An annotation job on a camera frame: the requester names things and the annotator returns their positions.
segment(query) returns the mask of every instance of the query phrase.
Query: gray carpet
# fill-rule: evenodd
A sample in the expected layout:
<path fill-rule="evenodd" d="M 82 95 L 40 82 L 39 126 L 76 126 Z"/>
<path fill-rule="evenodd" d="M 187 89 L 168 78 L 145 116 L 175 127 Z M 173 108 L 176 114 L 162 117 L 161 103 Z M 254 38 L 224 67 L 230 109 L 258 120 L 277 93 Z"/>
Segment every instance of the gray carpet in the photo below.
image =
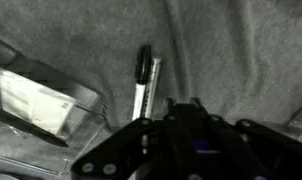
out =
<path fill-rule="evenodd" d="M 156 96 L 285 123 L 302 106 L 302 0 L 0 0 L 0 39 L 103 92 L 130 122 L 137 49 L 164 58 Z"/>

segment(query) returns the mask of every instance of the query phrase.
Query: pen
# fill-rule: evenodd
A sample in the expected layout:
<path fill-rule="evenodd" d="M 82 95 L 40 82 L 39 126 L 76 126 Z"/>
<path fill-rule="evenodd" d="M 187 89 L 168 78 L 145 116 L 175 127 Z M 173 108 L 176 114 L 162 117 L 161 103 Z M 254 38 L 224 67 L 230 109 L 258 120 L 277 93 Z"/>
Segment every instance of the pen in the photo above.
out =
<path fill-rule="evenodd" d="M 142 113 L 143 99 L 146 85 L 149 80 L 149 72 L 152 60 L 150 45 L 143 46 L 139 49 L 137 60 L 138 62 L 135 72 L 136 90 L 134 97 L 132 121 L 136 120 L 137 118 L 140 118 Z"/>
<path fill-rule="evenodd" d="M 161 59 L 152 58 L 149 82 L 146 86 L 145 96 L 144 96 L 144 100 L 143 100 L 144 104 L 143 104 L 143 110 L 142 110 L 142 117 L 145 117 L 148 119 L 150 119 L 152 117 L 153 102 L 154 102 L 155 92 L 157 89 L 160 68 L 161 68 Z"/>

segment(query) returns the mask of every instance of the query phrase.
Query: plastic container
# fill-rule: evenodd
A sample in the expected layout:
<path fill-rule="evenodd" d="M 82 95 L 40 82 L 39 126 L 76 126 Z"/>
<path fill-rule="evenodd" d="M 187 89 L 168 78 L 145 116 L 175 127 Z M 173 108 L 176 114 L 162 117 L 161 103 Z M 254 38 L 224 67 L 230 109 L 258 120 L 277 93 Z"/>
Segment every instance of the plastic container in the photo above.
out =
<path fill-rule="evenodd" d="M 49 89 L 46 92 L 57 92 L 55 94 L 59 97 L 74 99 L 74 106 L 61 128 L 50 132 L 39 129 L 39 124 L 14 112 L 8 113 L 8 109 L 1 105 L 4 102 L 1 102 L 0 93 L 0 109 L 4 112 L 0 113 L 0 161 L 53 175 L 65 175 L 73 161 L 89 150 L 91 142 L 106 127 L 104 96 L 38 61 L 14 61 L 6 70 L 0 68 L 2 71 L 32 80 Z"/>

